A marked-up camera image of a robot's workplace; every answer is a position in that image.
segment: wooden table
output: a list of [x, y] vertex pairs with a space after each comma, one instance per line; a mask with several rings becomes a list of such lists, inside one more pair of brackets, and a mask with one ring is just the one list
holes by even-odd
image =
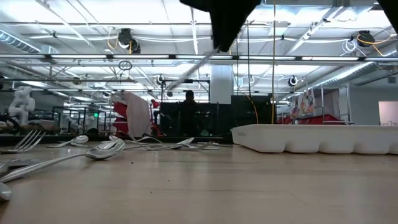
[[[81, 151], [40, 146], [0, 157]], [[1, 224], [398, 221], [396, 156], [136, 150], [72, 159], [7, 184], [13, 198], [0, 205]]]

